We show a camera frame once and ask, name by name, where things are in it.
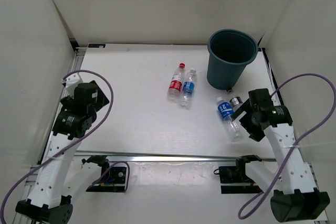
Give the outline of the blue label bottle white cap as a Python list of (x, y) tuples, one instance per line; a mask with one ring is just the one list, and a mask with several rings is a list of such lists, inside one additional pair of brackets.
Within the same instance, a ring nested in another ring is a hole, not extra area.
[(182, 94), (180, 99), (180, 107), (188, 109), (191, 105), (194, 89), (197, 83), (196, 69), (192, 68), (184, 78)]

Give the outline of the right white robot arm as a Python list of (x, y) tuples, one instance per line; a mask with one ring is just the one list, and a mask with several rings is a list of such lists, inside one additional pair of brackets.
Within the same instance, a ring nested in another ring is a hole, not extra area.
[(308, 163), (296, 148), (293, 120), (284, 105), (274, 105), (268, 89), (249, 91), (249, 98), (234, 113), (249, 137), (259, 142), (266, 137), (273, 150), (278, 171), (273, 174), (257, 156), (243, 156), (236, 177), (252, 179), (270, 199), (278, 222), (315, 220), (330, 203), (328, 193), (320, 191)]

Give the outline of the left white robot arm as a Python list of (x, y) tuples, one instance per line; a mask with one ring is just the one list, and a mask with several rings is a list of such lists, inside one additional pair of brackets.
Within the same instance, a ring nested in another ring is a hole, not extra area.
[(74, 197), (65, 192), (64, 182), (79, 147), (75, 141), (85, 135), (96, 121), (97, 112), (107, 104), (108, 98), (94, 80), (77, 84), (72, 95), (62, 98), (48, 146), (50, 162), (39, 170), (27, 199), (17, 203), (18, 214), (41, 223), (69, 222)]

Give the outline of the red label plastic bottle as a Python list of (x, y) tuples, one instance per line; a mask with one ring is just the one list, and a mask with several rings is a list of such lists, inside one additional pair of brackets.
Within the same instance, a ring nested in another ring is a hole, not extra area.
[(185, 63), (180, 63), (178, 68), (175, 70), (168, 91), (167, 98), (170, 101), (176, 101), (181, 94), (183, 83), (185, 77)]

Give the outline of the black label bottle black cap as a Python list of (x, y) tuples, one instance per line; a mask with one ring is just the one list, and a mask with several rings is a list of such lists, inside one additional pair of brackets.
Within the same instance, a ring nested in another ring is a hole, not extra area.
[(243, 104), (241, 97), (232, 88), (227, 89), (226, 92), (231, 107), (236, 111)]

